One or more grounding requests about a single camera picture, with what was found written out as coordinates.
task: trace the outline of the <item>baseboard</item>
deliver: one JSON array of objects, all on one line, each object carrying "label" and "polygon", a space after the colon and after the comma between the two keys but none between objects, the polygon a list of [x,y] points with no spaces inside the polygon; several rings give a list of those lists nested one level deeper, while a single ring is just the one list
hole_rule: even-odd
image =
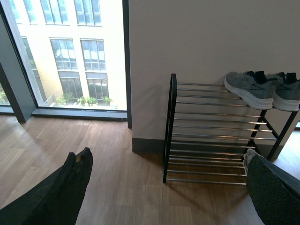
[{"label": "baseboard", "polygon": [[164,143],[164,140],[158,139],[132,138],[132,151],[161,154],[164,150]]},{"label": "baseboard", "polygon": [[[233,153],[243,153],[246,148],[239,148],[241,144],[234,143],[224,143],[224,142],[210,142],[210,144],[215,144],[216,146],[208,146],[207,142],[194,142],[193,144],[186,144],[185,142],[172,144],[172,149],[179,150],[201,150],[201,151],[215,151],[215,152],[233,152]],[[230,145],[229,147],[219,147],[218,145]],[[257,145],[260,154],[265,158],[270,153],[273,145],[271,144],[258,144]],[[281,150],[284,146],[279,145],[272,160],[278,158]],[[145,139],[145,138],[132,138],[132,151],[147,152],[147,153],[158,153],[161,154],[164,151],[164,140],[158,139]]]}]

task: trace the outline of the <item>green plant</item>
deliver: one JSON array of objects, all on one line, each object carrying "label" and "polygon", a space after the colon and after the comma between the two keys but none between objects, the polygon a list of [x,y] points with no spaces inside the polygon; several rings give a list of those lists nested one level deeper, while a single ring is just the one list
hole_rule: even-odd
[{"label": "green plant", "polygon": [[56,98],[56,102],[59,104],[59,105],[65,105],[66,104],[66,100],[64,97],[57,97]]},{"label": "green plant", "polygon": [[66,100],[66,103],[69,103],[71,100],[73,100],[73,94],[71,92],[63,94],[62,97]]},{"label": "green plant", "polygon": [[105,105],[105,106],[110,106],[111,100],[112,100],[110,97],[104,96],[104,97],[103,97],[103,100],[104,100],[104,105]]},{"label": "green plant", "polygon": [[6,94],[5,94],[5,92],[2,90],[2,91],[0,91],[0,103],[5,103],[4,97],[6,97]]},{"label": "green plant", "polygon": [[92,106],[97,103],[97,99],[95,99],[94,97],[87,97],[86,102],[88,103],[89,106]]},{"label": "green plant", "polygon": [[79,102],[82,106],[85,106],[86,100],[85,98],[82,96],[79,99],[77,99],[77,102]]}]

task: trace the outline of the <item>window sill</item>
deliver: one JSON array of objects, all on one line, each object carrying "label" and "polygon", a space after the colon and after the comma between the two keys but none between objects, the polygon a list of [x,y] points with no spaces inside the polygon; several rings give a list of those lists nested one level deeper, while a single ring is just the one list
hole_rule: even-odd
[{"label": "window sill", "polygon": [[295,130],[300,130],[300,121],[297,123]]},{"label": "window sill", "polygon": [[81,120],[127,121],[126,111],[92,111],[72,109],[36,109],[32,116]]},{"label": "window sill", "polygon": [[14,115],[14,111],[10,106],[0,105],[1,115]]}]

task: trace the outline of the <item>chrome rod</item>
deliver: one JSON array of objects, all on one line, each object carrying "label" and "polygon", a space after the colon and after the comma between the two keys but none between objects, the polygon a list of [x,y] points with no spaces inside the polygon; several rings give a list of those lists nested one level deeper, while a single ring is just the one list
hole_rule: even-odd
[{"label": "chrome rod", "polygon": [[175,160],[175,161],[188,161],[188,162],[201,162],[201,163],[242,164],[242,162],[225,162],[225,161],[202,160],[202,159],[191,159],[191,158],[172,158],[172,157],[169,157],[169,160]]},{"label": "chrome rod", "polygon": [[189,89],[189,88],[177,88],[177,90],[187,90],[187,91],[201,91],[201,92],[214,92],[214,93],[230,93],[227,90],[203,90],[203,89]]},{"label": "chrome rod", "polygon": [[241,169],[243,166],[232,166],[232,165],[211,165],[211,164],[196,164],[196,163],[175,163],[169,162],[172,165],[185,165],[185,166],[203,166],[203,167],[220,167],[220,168],[232,168],[232,169]]},{"label": "chrome rod", "polygon": [[205,120],[205,119],[183,119],[183,118],[174,118],[174,120],[186,120],[186,121],[198,121],[198,122],[230,122],[230,123],[245,123],[245,124],[260,124],[266,125],[264,122],[246,122],[246,121],[235,121],[235,120]]},{"label": "chrome rod", "polygon": [[173,125],[176,128],[198,128],[198,129],[216,129],[216,130],[244,130],[244,131],[255,131],[255,132],[272,132],[272,130],[257,130],[257,129],[242,129],[242,128],[226,128],[226,127],[205,127],[205,126],[182,126]]},{"label": "chrome rod", "polygon": [[196,172],[196,171],[182,171],[182,170],[168,170],[168,172],[170,172],[170,173],[190,173],[190,174],[201,174],[201,175],[220,175],[220,176],[246,177],[245,174],[216,173],[216,172]]},{"label": "chrome rod", "polygon": [[209,139],[235,139],[235,140],[268,140],[276,141],[277,138],[270,137],[242,137],[242,136],[226,136],[226,135],[194,135],[194,134],[180,134],[173,133],[173,137],[187,137],[187,138],[209,138]]},{"label": "chrome rod", "polygon": [[213,157],[201,157],[201,156],[180,156],[180,155],[170,155],[170,157],[174,158],[198,158],[198,159],[212,159],[212,160],[224,160],[224,161],[239,161],[241,162],[240,158],[213,158]]},{"label": "chrome rod", "polygon": [[194,86],[208,86],[208,87],[225,87],[223,84],[185,83],[185,82],[177,82],[177,85],[194,85]]},{"label": "chrome rod", "polygon": [[193,114],[193,115],[208,115],[208,116],[238,116],[238,117],[255,117],[260,118],[260,116],[254,116],[254,115],[239,115],[239,114],[223,114],[223,113],[205,113],[205,112],[178,112],[175,111],[175,113],[182,113],[182,114]]},{"label": "chrome rod", "polygon": [[193,150],[177,150],[171,149],[170,152],[185,152],[185,153],[197,153],[197,154],[212,154],[212,155],[224,155],[224,156],[243,156],[242,153],[226,153],[226,152],[213,152],[213,151],[193,151]]},{"label": "chrome rod", "polygon": [[206,183],[206,184],[246,185],[246,183],[219,182],[219,181],[206,181],[206,180],[186,180],[186,179],[177,179],[177,178],[167,178],[167,180],[172,180],[172,181],[185,181],[185,182],[194,182],[194,183]]},{"label": "chrome rod", "polygon": [[190,97],[190,98],[217,98],[217,99],[230,99],[238,100],[239,97],[221,97],[221,96],[207,96],[207,95],[177,95],[177,97]]},{"label": "chrome rod", "polygon": [[199,103],[199,102],[182,102],[182,101],[176,101],[176,103],[178,103],[178,104],[191,104],[191,105],[216,105],[216,106],[248,107],[248,105],[220,104],[220,103]]},{"label": "chrome rod", "polygon": [[171,144],[187,144],[187,145],[199,145],[199,146],[213,146],[213,147],[230,147],[230,148],[247,148],[247,149],[255,149],[255,146],[242,146],[242,145],[226,145],[226,144],[209,144],[208,143],[193,143],[193,142],[180,142],[180,141],[172,141]]}]

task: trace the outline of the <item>wooden floor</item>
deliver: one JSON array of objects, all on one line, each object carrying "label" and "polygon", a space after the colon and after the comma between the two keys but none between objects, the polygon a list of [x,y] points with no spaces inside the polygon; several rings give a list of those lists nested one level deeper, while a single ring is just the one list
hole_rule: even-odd
[{"label": "wooden floor", "polygon": [[[299,133],[276,164],[300,178]],[[162,183],[162,157],[132,152],[125,122],[0,116],[0,208],[90,147],[93,171],[77,225],[262,225],[245,186]]]}]

